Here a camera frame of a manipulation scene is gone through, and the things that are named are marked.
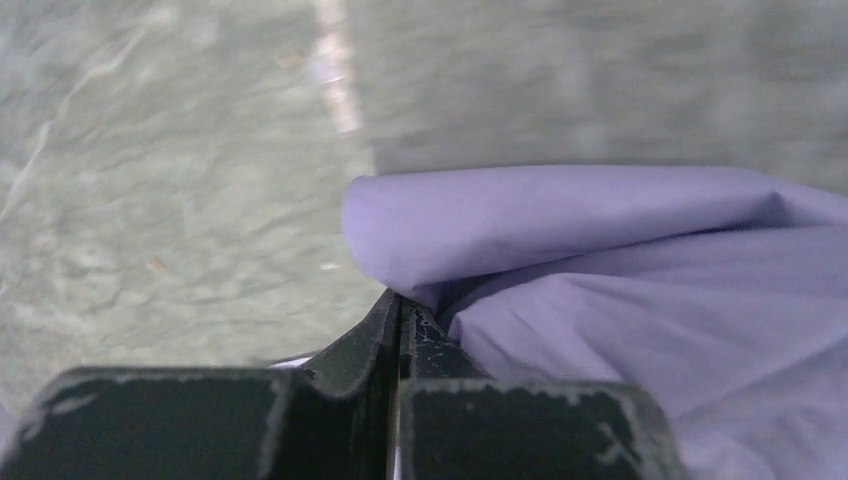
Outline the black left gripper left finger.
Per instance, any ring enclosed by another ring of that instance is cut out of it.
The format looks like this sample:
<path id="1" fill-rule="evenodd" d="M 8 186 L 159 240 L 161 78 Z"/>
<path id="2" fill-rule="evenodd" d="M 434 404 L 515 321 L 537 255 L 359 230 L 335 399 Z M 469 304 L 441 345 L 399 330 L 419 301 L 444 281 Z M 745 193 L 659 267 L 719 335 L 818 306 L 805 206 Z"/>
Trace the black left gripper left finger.
<path id="1" fill-rule="evenodd" d="M 401 300 L 295 368 L 85 367 L 50 382 L 5 479 L 384 479 Z"/>

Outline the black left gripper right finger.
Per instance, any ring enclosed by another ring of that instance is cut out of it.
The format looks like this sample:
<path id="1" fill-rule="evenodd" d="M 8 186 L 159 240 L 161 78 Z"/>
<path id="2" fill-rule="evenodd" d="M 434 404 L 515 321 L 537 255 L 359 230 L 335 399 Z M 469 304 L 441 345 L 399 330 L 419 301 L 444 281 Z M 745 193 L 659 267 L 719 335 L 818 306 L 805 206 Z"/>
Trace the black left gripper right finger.
<path id="1" fill-rule="evenodd" d="M 399 479 L 684 479 L 669 423 L 627 384 L 496 380 L 403 304 Z"/>

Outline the lilac folding umbrella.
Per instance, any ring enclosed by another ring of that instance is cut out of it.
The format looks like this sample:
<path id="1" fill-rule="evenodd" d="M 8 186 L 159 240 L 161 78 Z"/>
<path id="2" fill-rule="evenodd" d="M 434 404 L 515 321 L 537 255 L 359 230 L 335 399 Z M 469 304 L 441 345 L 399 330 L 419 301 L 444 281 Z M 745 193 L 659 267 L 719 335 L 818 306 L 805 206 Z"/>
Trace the lilac folding umbrella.
<path id="1" fill-rule="evenodd" d="M 496 380 L 633 385 L 684 479 L 847 475 L 847 199 L 722 167 L 365 176 L 359 269 Z"/>

